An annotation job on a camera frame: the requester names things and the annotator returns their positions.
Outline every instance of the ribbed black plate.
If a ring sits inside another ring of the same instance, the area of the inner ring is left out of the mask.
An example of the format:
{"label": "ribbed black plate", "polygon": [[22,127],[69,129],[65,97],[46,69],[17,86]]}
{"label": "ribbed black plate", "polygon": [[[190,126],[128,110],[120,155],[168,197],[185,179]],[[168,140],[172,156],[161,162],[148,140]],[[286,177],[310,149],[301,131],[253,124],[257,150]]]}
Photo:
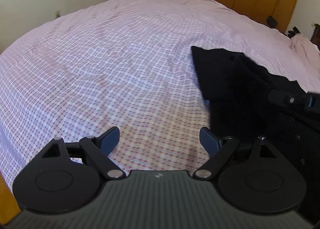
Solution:
{"label": "ribbed black plate", "polygon": [[22,212],[12,229],[309,229],[296,212],[258,216],[242,212],[216,192],[210,182],[186,171],[132,171],[108,182],[87,206],[62,215]]}

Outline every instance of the black cloth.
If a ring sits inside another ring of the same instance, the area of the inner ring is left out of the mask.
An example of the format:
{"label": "black cloth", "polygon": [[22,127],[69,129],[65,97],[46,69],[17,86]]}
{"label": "black cloth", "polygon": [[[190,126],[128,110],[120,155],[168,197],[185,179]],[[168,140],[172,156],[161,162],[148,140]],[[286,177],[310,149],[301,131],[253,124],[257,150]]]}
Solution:
{"label": "black cloth", "polygon": [[279,118],[268,101],[271,90],[305,94],[297,81],[270,74],[241,52],[191,50],[203,98],[210,100],[210,127],[220,137],[254,141]]}
{"label": "black cloth", "polygon": [[267,136],[306,179],[300,212],[311,222],[320,220],[319,123],[312,128],[303,114],[268,101],[271,90],[305,95],[298,82],[270,74],[241,52],[195,46],[191,50],[203,98],[210,100],[212,132],[252,143],[260,135]]}

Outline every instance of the metal screw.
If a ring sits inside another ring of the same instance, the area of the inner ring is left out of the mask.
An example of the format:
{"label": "metal screw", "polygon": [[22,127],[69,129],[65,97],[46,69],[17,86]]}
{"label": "metal screw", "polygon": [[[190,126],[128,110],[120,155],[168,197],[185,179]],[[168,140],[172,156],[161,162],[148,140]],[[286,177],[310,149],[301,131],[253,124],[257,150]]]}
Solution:
{"label": "metal screw", "polygon": [[265,140],[265,139],[267,139],[267,137],[265,137],[265,136],[259,136],[259,137],[258,137],[258,140],[260,140],[260,141],[263,141],[263,140]]}
{"label": "metal screw", "polygon": [[209,176],[211,176],[211,172],[209,170],[205,170],[205,169],[200,169],[198,171],[196,171],[196,176],[197,177],[201,177],[201,178],[207,178]]}
{"label": "metal screw", "polygon": [[112,170],[108,171],[107,175],[112,178],[118,178],[118,177],[123,176],[123,172],[119,169],[112,169]]}

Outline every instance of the bed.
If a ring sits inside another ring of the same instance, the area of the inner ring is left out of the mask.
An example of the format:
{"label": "bed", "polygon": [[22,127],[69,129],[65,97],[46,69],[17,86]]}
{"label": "bed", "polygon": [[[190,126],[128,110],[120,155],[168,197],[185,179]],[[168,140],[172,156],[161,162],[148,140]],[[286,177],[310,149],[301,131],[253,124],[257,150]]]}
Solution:
{"label": "bed", "polygon": [[53,137],[121,132],[110,158],[127,173],[194,171],[208,155],[208,111],[192,45],[244,52],[320,91],[288,37],[214,0],[109,0],[36,28],[0,55],[0,172],[9,188]]}

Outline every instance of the plaid bedspread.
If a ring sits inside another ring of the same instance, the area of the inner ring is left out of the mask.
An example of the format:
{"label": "plaid bedspread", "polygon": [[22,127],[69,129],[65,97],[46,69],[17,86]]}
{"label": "plaid bedspread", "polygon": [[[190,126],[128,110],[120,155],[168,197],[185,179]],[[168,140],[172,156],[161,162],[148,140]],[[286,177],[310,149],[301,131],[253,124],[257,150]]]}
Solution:
{"label": "plaid bedspread", "polygon": [[244,52],[319,91],[317,70],[277,30],[213,0],[110,0],[46,23],[0,55],[0,171],[9,187],[53,137],[118,126],[124,171],[194,171],[208,112],[190,47]]}

